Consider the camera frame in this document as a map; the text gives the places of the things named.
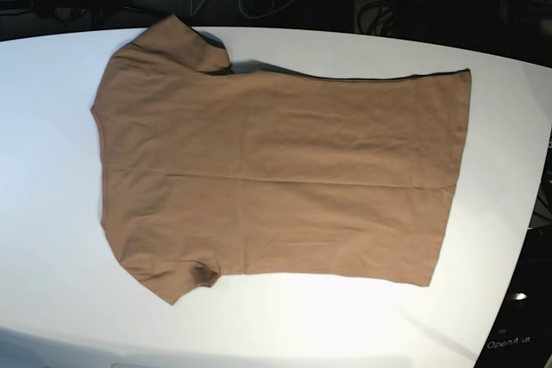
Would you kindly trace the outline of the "brown T-shirt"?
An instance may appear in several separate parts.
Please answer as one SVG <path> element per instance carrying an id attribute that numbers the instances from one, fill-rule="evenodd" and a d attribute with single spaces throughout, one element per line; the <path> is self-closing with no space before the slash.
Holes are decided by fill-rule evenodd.
<path id="1" fill-rule="evenodd" d="M 233 73 L 226 49 L 166 18 L 112 55 L 91 108 L 106 239 L 167 303 L 230 275 L 428 286 L 471 84 Z"/>

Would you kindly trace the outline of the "black OpenArm base plate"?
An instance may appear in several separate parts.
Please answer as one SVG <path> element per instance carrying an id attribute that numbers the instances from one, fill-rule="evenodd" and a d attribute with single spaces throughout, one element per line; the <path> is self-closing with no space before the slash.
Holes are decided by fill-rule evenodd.
<path id="1" fill-rule="evenodd" d="M 544 367 L 551 356 L 551 227 L 527 231 L 511 282 L 475 365 Z"/>

